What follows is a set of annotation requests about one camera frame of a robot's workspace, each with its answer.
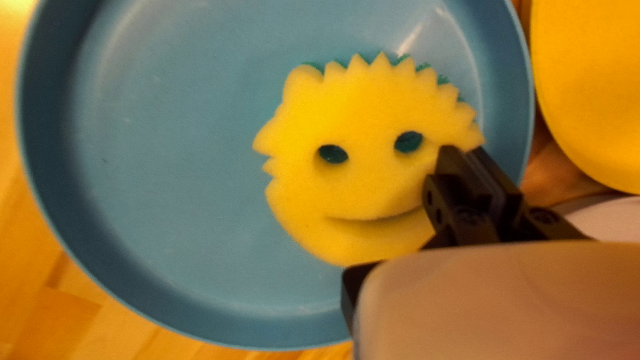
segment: plate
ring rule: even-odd
[[[60,242],[134,311],[230,347],[329,345],[348,339],[342,269],[282,230],[251,148],[287,73],[354,53],[428,61],[517,181],[524,44],[503,0],[43,1],[22,58],[22,151]]]
[[[640,3],[624,0],[538,1],[531,13],[536,89],[549,130],[588,176],[634,194],[640,194],[638,17]]]

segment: yellow sponge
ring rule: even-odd
[[[484,142],[475,114],[410,57],[394,66],[384,53],[370,65],[354,55],[346,69],[326,64],[324,75],[300,65],[253,143],[270,156],[267,201],[293,239],[330,264],[416,251],[433,235],[424,177],[441,145]]]

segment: yellow object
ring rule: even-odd
[[[587,175],[640,194],[640,2],[534,0],[531,56],[549,129]]]
[[[475,111],[436,78],[431,68],[416,72],[411,58],[393,66],[383,53],[371,65],[354,55],[347,69],[331,61],[324,75],[310,65],[291,71],[253,148],[271,156],[267,201],[304,249],[347,266],[413,252],[433,235],[421,192],[438,149],[484,142]],[[407,133],[422,142],[397,150]],[[324,145],[348,158],[325,160]]]

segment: smiley face sponge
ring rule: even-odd
[[[265,194],[304,249],[339,266],[416,251],[433,235],[422,182],[441,145],[484,142],[458,89],[410,57],[392,65],[331,61],[324,74],[300,65],[253,148],[270,156]]]

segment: blue plate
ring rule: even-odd
[[[260,350],[345,341],[341,269],[278,225],[251,144],[292,68],[380,50],[447,75],[520,179],[531,70],[504,0],[48,0],[19,89],[40,205],[94,280],[162,326]]]

